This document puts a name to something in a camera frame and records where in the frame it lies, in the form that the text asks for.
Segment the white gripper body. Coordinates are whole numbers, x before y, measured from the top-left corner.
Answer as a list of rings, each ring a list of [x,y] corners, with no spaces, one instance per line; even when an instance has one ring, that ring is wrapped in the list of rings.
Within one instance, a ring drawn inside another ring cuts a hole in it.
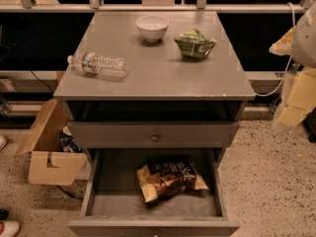
[[[295,62],[316,67],[316,2],[299,19],[294,30],[291,55]]]

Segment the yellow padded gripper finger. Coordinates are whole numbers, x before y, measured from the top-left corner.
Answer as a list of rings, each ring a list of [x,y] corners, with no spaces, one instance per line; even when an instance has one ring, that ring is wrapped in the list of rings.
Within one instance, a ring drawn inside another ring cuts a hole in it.
[[[316,108],[316,69],[304,67],[295,75],[289,73],[276,109],[276,127],[295,127]]]
[[[275,55],[291,55],[291,46],[295,28],[288,30],[278,41],[273,43],[269,52]]]

